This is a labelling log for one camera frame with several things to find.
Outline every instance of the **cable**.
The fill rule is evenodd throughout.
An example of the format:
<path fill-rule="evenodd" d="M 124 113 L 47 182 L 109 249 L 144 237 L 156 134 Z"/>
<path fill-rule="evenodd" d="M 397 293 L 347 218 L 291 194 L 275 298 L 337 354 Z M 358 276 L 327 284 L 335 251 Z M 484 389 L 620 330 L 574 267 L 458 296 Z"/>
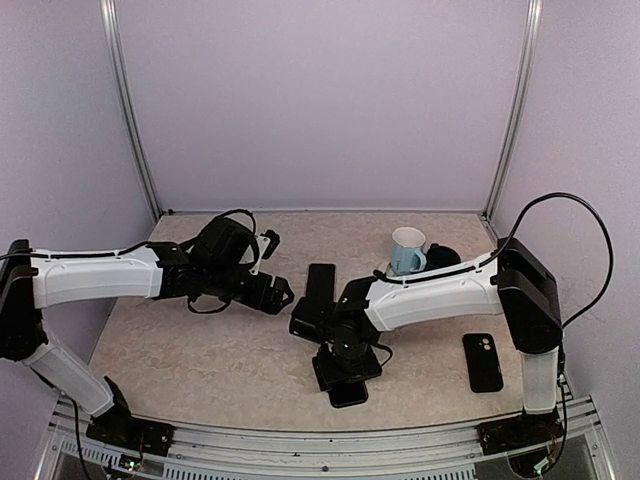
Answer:
<path fill-rule="evenodd" d="M 600 215 L 598 214 L 596 209 L 593 208 L 586 200 L 578 197 L 577 195 L 573 195 L 571 193 L 553 192 L 553 193 L 548 193 L 546 195 L 542 195 L 541 197 L 538 197 L 538 198 L 530 201 L 522 209 L 522 211 L 520 212 L 520 215 L 518 215 L 518 218 L 516 219 L 515 223 L 513 224 L 513 227 L 511 227 L 511 232 L 509 232 L 509 235 L 507 235 L 506 239 L 503 241 L 502 246 L 500 248 L 498 248 L 498 250 L 496 250 L 488 259 L 486 259 L 485 261 L 481 262 L 479 266 L 482 268 L 485 265 L 491 263 L 496 258 L 498 258 L 498 256 L 504 251 L 504 249 L 507 247 L 509 242 L 515 236 L 516 231 L 518 230 L 518 227 L 520 226 L 520 223 L 522 222 L 522 219 L 527 214 L 529 209 L 531 209 L 532 207 L 534 207 L 535 205 L 537 205 L 539 203 L 542 203 L 544 201 L 550 200 L 552 198 L 565 198 L 567 200 L 572 200 L 574 202 L 577 202 L 580 205 L 582 205 L 583 207 L 585 207 L 589 211 L 589 213 L 591 213 L 591 215 L 593 215 L 593 217 L 596 219 L 596 222 L 598 222 L 598 225 L 600 226 L 600 229 L 602 230 L 602 234 L 604 236 L 604 240 L 605 240 L 605 242 L 607 244 L 607 253 L 608 253 L 608 256 L 609 256 L 609 267 L 607 269 L 607 275 L 605 277 L 604 283 L 602 284 L 602 288 L 600 289 L 598 294 L 593 298 L 593 300 L 591 300 L 591 302 L 589 302 L 583 308 L 581 308 L 576 313 L 574 313 L 571 317 L 569 317 L 569 319 L 566 322 L 564 322 L 562 324 L 562 328 L 566 328 L 574 320 L 576 320 L 582 314 L 584 314 L 585 312 L 590 310 L 596 303 L 598 303 L 600 301 L 600 299 L 603 297 L 603 295 L 605 294 L 605 292 L 609 288 L 609 283 L 611 282 L 611 277 L 613 276 L 614 255 L 613 255 L 613 244 L 611 243 L 611 236 L 609 235 L 609 231 L 607 230 L 607 226 L 605 225 L 604 220 L 602 220 L 602 218 L 600 217 Z"/>
<path fill-rule="evenodd" d="M 253 226 L 252 233 L 255 235 L 258 229 L 258 226 L 256 225 L 256 217 L 253 215 L 253 212 L 250 212 L 249 210 L 245 210 L 244 208 L 236 208 L 235 210 L 229 210 L 227 212 L 221 213 L 220 215 L 216 215 L 214 218 L 228 217 L 229 215 L 233 215 L 235 213 L 242 213 L 243 215 L 246 215 L 251 219 L 251 224 Z"/>
<path fill-rule="evenodd" d="M 371 346 L 379 348 L 380 350 L 384 350 L 389 354 L 387 359 L 380 365 L 380 368 L 384 367 L 393 358 L 393 350 L 391 350 L 391 347 L 388 347 L 387 345 L 380 345 L 379 343 L 372 343 Z"/>
<path fill-rule="evenodd" d="M 563 423 L 564 423 L 563 425 L 564 432 L 562 433 L 562 443 L 560 444 L 560 450 L 558 451 L 558 455 L 556 455 L 555 459 L 553 460 L 553 463 L 549 465 L 549 468 L 547 468 L 544 472 L 542 472 L 543 476 L 549 473 L 551 470 L 553 470 L 553 468 L 558 464 L 558 462 L 560 461 L 560 457 L 562 457 L 562 453 L 564 452 L 564 447 L 567 444 L 567 431 L 569 430 L 569 424 L 567 422 L 567 398 L 565 397 L 564 388 L 562 388 L 562 386 L 560 387 L 560 394 L 562 395 L 562 416 L 563 416 Z"/>
<path fill-rule="evenodd" d="M 428 282 L 430 280 L 438 280 L 440 278 L 452 277 L 454 275 L 458 275 L 461 273 L 472 272 L 475 269 L 476 267 L 471 265 L 470 267 L 460 268 L 458 270 L 453 270 L 451 272 L 440 273 L 438 275 L 432 275 L 430 277 L 414 278 L 413 280 L 396 280 L 393 278 L 389 278 L 387 277 L 386 274 L 382 273 L 380 270 L 374 270 L 373 276 L 385 283 L 392 283 L 395 285 L 411 285 L 414 283 L 422 283 L 422 282 Z"/>
<path fill-rule="evenodd" d="M 193 306 L 194 302 L 187 299 L 187 310 L 197 315 L 212 315 L 214 313 L 224 312 L 229 307 L 229 305 L 231 305 L 231 300 L 228 300 L 228 301 L 222 300 L 222 301 L 225 302 L 224 305 L 218 308 L 214 308 L 213 310 L 196 310 L 195 307 Z"/>
<path fill-rule="evenodd" d="M 524 216 L 527 214 L 527 212 L 532 207 L 534 207 L 535 205 L 537 205 L 539 203 L 545 202 L 547 200 L 551 200 L 552 198 L 564 198 L 564 199 L 567 199 L 567 200 L 572 200 L 574 202 L 577 202 L 580 205 L 582 205 L 583 207 L 585 207 L 589 211 L 589 213 L 591 213 L 591 215 L 593 215 L 593 217 L 596 219 L 596 222 L 598 222 L 598 225 L 600 226 L 600 229 L 602 230 L 602 234 L 604 236 L 604 240 L 605 240 L 605 242 L 607 244 L 607 253 L 608 253 L 608 257 L 609 257 L 609 266 L 608 266 L 608 269 L 607 269 L 607 275 L 605 277 L 604 283 L 602 284 L 602 288 L 600 289 L 598 294 L 593 298 L 593 300 L 591 300 L 591 302 L 589 302 L 583 308 L 581 308 L 576 313 L 574 313 L 571 317 L 569 317 L 569 319 L 566 322 L 564 322 L 562 324 L 562 328 L 566 328 L 573 321 L 575 321 L 578 317 L 580 317 L 585 312 L 587 312 L 588 310 L 593 308 L 595 306 L 595 304 L 600 301 L 600 299 L 604 296 L 604 294 L 606 293 L 607 289 L 609 288 L 609 283 L 611 283 L 611 277 L 613 276 L 614 255 L 613 255 L 613 244 L 611 242 L 611 236 L 609 235 L 609 231 L 607 230 L 607 226 L 605 225 L 604 220 L 602 220 L 602 218 L 600 217 L 600 215 L 598 214 L 596 209 L 593 208 L 586 200 L 578 197 L 577 195 L 573 195 L 572 193 L 566 193 L 566 192 L 548 193 L 546 195 L 542 195 L 541 197 L 533 199 L 527 205 L 525 205 L 525 207 L 520 211 L 520 214 L 518 215 L 518 218 L 516 219 L 515 223 L 513 224 L 513 227 L 511 227 L 511 231 L 509 232 L 509 235 L 507 235 L 507 237 L 502 241 L 502 245 L 500 246 L 500 248 L 498 248 L 495 252 L 493 252 L 493 254 L 491 254 L 491 256 L 489 258 L 487 258 L 486 260 L 483 260 L 482 262 L 480 262 L 480 264 L 478 265 L 478 268 L 482 268 L 482 267 L 487 266 L 488 264 L 493 262 L 495 259 L 497 259 L 502 252 L 504 252 L 504 250 L 509 246 L 509 243 L 511 242 L 511 240 L 515 236 L 516 231 L 518 230 L 518 227 L 520 227 L 520 223 L 522 222 L 522 219 L 524 218 Z M 453 276 L 453 275 L 458 275 L 458 274 L 461 274 L 461 273 L 467 273 L 467 272 L 470 272 L 470 271 L 474 270 L 474 268 L 475 267 L 471 266 L 471 267 L 466 267 L 466 268 L 461 268 L 461 269 L 458 269 L 458 270 L 454 270 L 454 271 L 451 271 L 451 272 L 442 273 L 442 274 L 439 274 L 439 275 L 433 275 L 433 276 L 430 276 L 430 277 L 422 277 L 422 278 L 417 278 L 417 279 L 413 279 L 413 280 L 404 280 L 404 281 L 403 280 L 390 279 L 384 273 L 382 273 L 379 270 L 374 270 L 373 275 L 378 280 L 381 280 L 381 281 L 383 281 L 385 283 L 392 283 L 392 284 L 396 284 L 396 285 L 409 285 L 409 284 L 414 284 L 414 283 L 428 282 L 430 280 L 437 280 L 437 279 L 440 279 L 440 278 L 446 278 L 446 277 L 450 277 L 450 276 Z"/>
<path fill-rule="evenodd" d="M 91 478 L 91 475 L 89 475 L 89 470 L 87 469 L 87 464 L 84 463 L 84 455 L 82 454 L 82 445 L 80 443 L 80 420 L 78 414 L 78 404 L 73 399 L 71 400 L 71 403 L 73 403 L 73 414 L 76 424 L 76 445 L 78 447 L 78 458 L 80 458 L 80 465 L 82 466 L 82 471 L 84 472 L 85 477 L 87 477 L 87 480 L 93 480 Z"/>
<path fill-rule="evenodd" d="M 151 242 L 144 241 L 140 243 L 136 243 L 135 245 L 125 248 L 124 250 L 117 250 L 115 252 L 95 252 L 95 253 L 61 253 L 61 254 L 51 254 L 47 255 L 45 253 L 34 253 L 34 252 L 14 252 L 7 253 L 5 255 L 0 255 L 0 261 L 6 260 L 8 258 L 16 258 L 16 257 L 28 257 L 28 258 L 44 258 L 51 260 L 62 260 L 69 258 L 111 258 L 111 257 L 120 257 L 122 255 L 126 255 L 128 253 L 137 250 L 138 248 L 146 247 Z"/>

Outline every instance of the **black phone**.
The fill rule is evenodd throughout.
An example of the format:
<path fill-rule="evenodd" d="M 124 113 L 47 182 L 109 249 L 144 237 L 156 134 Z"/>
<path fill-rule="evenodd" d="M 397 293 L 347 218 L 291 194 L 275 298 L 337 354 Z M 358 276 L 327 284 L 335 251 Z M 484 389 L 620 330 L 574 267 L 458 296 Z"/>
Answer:
<path fill-rule="evenodd" d="M 367 386 L 364 382 L 342 382 L 329 390 L 329 401 L 333 408 L 351 407 L 360 405 L 369 398 Z"/>
<path fill-rule="evenodd" d="M 333 303 L 336 266 L 332 263 L 312 263 L 307 275 L 305 296 L 321 309 Z"/>
<path fill-rule="evenodd" d="M 488 393 L 502 390 L 504 382 L 493 337 L 488 333 L 467 333 L 462 337 L 462 343 L 471 391 Z"/>

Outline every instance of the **table surface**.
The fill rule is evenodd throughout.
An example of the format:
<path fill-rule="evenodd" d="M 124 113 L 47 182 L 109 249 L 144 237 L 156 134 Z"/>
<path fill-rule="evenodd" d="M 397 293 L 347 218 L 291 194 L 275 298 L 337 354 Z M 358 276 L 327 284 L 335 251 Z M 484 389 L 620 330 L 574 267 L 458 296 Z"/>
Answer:
<path fill-rule="evenodd" d="M 152 240 L 195 236 L 210 215 L 164 216 Z M 389 258 L 391 232 L 414 226 L 427 242 L 455 248 L 463 260 L 493 248 L 476 215 L 423 213 L 258 213 L 258 230 L 282 242 L 262 271 L 285 277 L 303 295 L 310 263 L 335 263 L 336 295 Z M 217 305 L 202 298 L 198 308 Z M 359 431 L 465 421 L 519 411 L 522 379 L 506 321 L 465 316 L 414 324 L 382 335 L 394 350 L 369 400 L 334 409 L 311 367 L 317 345 L 288 333 L 291 309 L 278 316 L 232 304 L 211 316 L 185 299 L 122 298 L 91 366 L 122 389 L 134 414 L 203 425 L 279 431 Z M 465 333 L 493 335 L 504 388 L 475 394 L 462 347 Z"/>

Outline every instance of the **lavender wall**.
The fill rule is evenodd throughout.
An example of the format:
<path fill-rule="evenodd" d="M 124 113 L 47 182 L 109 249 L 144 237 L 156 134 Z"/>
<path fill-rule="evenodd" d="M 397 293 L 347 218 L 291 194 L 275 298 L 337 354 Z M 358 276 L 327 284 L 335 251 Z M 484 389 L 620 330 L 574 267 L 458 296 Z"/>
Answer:
<path fill-rule="evenodd" d="M 15 238 L 52 249 L 139 241 L 151 217 L 118 106 L 99 2 L 5 0 L 0 8 L 0 248 Z M 46 311 L 88 358 L 110 302 Z M 56 394 L 0 361 L 0 476 L 33 478 Z"/>
<path fill-rule="evenodd" d="M 118 2 L 162 204 L 480 211 L 527 2 Z"/>
<path fill-rule="evenodd" d="M 640 3 L 546 2 L 522 130 L 495 224 L 507 232 L 534 196 L 567 190 L 605 219 L 617 264 L 609 293 L 567 329 L 568 370 L 593 394 L 622 478 L 637 478 L 640 322 Z M 559 277 L 565 318 L 599 289 L 605 247 L 580 207 L 532 211 L 520 238 Z"/>

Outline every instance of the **mug handle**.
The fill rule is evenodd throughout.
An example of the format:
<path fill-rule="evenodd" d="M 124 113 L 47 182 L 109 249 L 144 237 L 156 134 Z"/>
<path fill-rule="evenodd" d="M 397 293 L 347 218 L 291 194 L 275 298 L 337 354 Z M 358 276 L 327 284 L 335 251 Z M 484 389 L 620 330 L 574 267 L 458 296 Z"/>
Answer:
<path fill-rule="evenodd" d="M 411 268 L 409 271 L 411 273 L 421 272 L 427 266 L 427 257 L 422 250 L 416 250 L 414 253 L 416 254 L 416 257 L 418 257 L 420 264 L 418 265 L 418 268 Z"/>

